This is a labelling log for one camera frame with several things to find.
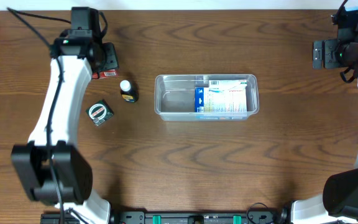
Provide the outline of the dark green round-label box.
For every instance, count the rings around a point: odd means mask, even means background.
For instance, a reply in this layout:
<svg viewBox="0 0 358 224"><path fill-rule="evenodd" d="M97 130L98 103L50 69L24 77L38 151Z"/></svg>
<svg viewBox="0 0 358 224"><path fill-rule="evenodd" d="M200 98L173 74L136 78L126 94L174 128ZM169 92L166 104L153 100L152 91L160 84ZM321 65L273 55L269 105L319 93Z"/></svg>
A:
<svg viewBox="0 0 358 224"><path fill-rule="evenodd" d="M95 104L91 105L86 110L86 114L95 126L101 126L114 116L113 110L109 107L105 100L99 100Z"/></svg>

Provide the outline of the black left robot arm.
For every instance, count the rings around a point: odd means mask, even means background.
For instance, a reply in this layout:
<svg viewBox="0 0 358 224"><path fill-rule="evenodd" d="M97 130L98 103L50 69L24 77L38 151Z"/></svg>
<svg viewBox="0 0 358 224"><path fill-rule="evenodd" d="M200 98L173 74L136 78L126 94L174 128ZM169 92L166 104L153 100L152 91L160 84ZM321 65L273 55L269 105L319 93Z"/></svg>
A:
<svg viewBox="0 0 358 224"><path fill-rule="evenodd" d="M12 148L11 161L27 197L58 208L42 223L118 223L111 204L93 188L90 165L77 149L78 121L88 84L119 69L114 45L103 42L104 14L71 9L70 28L48 43L50 82L40 118L26 144Z"/></svg>

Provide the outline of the white green medicine box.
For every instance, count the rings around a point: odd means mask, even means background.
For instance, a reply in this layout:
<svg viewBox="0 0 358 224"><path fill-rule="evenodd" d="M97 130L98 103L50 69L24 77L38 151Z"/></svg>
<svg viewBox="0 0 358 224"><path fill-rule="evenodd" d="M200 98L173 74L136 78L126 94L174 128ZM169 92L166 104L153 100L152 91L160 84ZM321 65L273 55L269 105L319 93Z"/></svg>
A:
<svg viewBox="0 0 358 224"><path fill-rule="evenodd" d="M212 91L242 91L247 87L247 80L210 80L209 90Z"/></svg>

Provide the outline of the red white sachet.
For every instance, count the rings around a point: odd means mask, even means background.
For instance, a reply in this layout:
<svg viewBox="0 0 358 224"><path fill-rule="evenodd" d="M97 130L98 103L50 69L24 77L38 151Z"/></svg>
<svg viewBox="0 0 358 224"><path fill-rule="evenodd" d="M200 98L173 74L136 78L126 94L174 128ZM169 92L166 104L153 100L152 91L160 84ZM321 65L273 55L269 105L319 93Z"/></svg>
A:
<svg viewBox="0 0 358 224"><path fill-rule="evenodd" d="M118 71L115 69L112 70L106 70L102 72L95 72L92 75L92 79L103 79L103 78L109 78L109 77L116 77L118 76Z"/></svg>

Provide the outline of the small dark bottle white cap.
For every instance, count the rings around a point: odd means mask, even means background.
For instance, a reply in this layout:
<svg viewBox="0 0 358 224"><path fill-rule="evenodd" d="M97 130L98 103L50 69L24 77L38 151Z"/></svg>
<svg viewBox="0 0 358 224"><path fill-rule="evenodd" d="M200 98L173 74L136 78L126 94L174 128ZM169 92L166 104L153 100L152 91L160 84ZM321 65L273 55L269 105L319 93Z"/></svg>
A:
<svg viewBox="0 0 358 224"><path fill-rule="evenodd" d="M138 92L135 86L129 80L123 80L120 82L121 96L129 103L135 103L138 99Z"/></svg>

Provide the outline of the blue snack packet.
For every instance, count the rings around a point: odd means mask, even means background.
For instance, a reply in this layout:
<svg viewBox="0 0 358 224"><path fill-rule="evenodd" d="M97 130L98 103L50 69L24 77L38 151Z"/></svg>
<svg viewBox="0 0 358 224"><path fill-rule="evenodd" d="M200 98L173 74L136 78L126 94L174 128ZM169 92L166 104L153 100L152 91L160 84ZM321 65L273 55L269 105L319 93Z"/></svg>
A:
<svg viewBox="0 0 358 224"><path fill-rule="evenodd" d="M247 117L246 90L197 87L194 109L196 113L214 119L245 119Z"/></svg>

